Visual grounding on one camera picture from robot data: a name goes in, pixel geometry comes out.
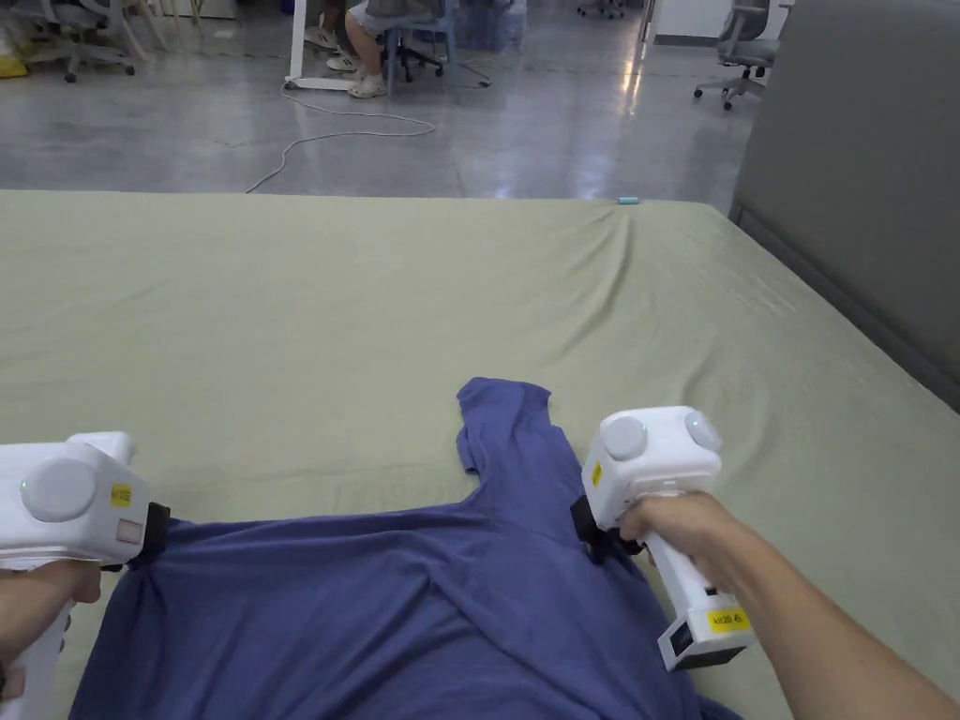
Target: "white cable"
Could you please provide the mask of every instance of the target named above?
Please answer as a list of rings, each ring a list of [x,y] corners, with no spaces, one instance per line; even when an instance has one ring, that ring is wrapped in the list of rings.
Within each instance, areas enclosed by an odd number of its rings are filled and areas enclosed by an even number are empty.
[[[280,154],[280,164],[274,170],[271,170],[265,176],[260,178],[253,185],[244,190],[244,195],[249,195],[256,188],[262,185],[264,182],[270,178],[275,178],[277,175],[283,172],[283,168],[287,166],[287,153],[296,148],[299,144],[304,142],[313,142],[314,140],[326,140],[329,137],[346,137],[347,135],[370,135],[372,137],[418,137],[419,135],[427,135],[437,129],[437,126],[432,123],[428,123],[425,120],[418,120],[413,117],[404,117],[403,115],[392,115],[389,112],[359,112],[357,110],[331,110],[328,108],[321,108],[319,105],[310,105],[305,103],[300,98],[296,98],[293,95],[288,95],[283,89],[280,90],[280,95],[285,97],[287,100],[293,100],[298,105],[302,105],[307,109],[317,110],[319,112],[325,112],[328,115],[358,115],[360,117],[386,117],[391,120],[402,120],[406,123],[416,123],[417,125],[423,125],[423,130],[418,130],[415,132],[373,132],[366,130],[348,130],[343,132],[328,132],[326,135],[315,135],[313,137],[302,137],[300,140],[294,140],[292,143],[287,145],[284,148],[283,153]]]

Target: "forearm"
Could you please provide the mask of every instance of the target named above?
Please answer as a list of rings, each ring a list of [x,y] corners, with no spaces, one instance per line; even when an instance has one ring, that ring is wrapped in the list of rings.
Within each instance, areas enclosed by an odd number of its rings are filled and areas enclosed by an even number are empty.
[[[0,665],[10,667],[57,619],[74,586],[71,564],[0,576]]]
[[[718,572],[750,617],[797,720],[958,720],[960,708],[775,548],[724,528]]]

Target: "white wall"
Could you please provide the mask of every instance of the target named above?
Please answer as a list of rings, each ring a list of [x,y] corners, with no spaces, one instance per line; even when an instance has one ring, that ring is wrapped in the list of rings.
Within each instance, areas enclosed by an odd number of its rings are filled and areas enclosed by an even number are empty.
[[[717,37],[731,5],[731,0],[657,0],[653,32],[655,35]],[[780,7],[780,0],[772,0],[770,21],[760,37],[779,35],[785,19],[786,9]]]

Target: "office chair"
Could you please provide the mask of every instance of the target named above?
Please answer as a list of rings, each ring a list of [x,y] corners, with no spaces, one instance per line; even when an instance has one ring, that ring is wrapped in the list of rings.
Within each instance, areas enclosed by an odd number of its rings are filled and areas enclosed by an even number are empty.
[[[577,6],[577,14],[581,17],[587,17],[591,10],[596,10],[607,19],[613,20],[615,17],[623,17],[623,9],[626,6],[626,0],[590,0],[583,5]]]
[[[730,100],[735,95],[750,92],[763,96],[763,83],[752,79],[750,74],[756,71],[757,78],[766,75],[780,48],[779,40],[757,39],[766,30],[769,17],[770,0],[734,0],[723,32],[717,38],[717,54],[725,67],[742,66],[743,74],[733,80],[701,83],[693,91],[693,97],[699,100],[705,89],[719,88],[723,109],[731,110],[733,103]]]
[[[441,0],[440,16],[433,20],[425,22],[404,25],[399,28],[391,28],[384,37],[385,52],[387,55],[387,95],[394,94],[394,74],[396,73],[396,59],[400,58],[400,65],[403,67],[407,83],[413,81],[413,75],[410,72],[410,59],[420,63],[420,67],[427,64],[434,65],[437,69],[435,75],[440,78],[444,74],[444,64],[437,60],[436,55],[431,58],[423,53],[418,53],[403,44],[403,31],[419,30],[425,33],[432,33],[434,37],[434,48],[436,48],[437,33],[443,33],[446,41],[446,64],[451,67],[457,64],[457,37],[454,30],[453,11],[455,10],[455,0]]]
[[[136,69],[124,51],[106,45],[84,42],[84,35],[97,32],[102,37],[116,37],[123,28],[123,0],[108,0],[101,5],[96,0],[19,0],[12,10],[20,17],[44,25],[55,44],[33,53],[24,62],[28,65],[50,60],[67,60],[63,79],[68,83],[77,81],[77,70],[81,61],[87,63],[104,62],[123,65],[128,75]]]

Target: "gray headboard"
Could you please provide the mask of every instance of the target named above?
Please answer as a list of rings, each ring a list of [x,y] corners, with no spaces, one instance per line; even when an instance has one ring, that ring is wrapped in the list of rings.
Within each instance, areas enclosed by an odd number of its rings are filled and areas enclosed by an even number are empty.
[[[796,0],[731,220],[960,410],[960,0]]]

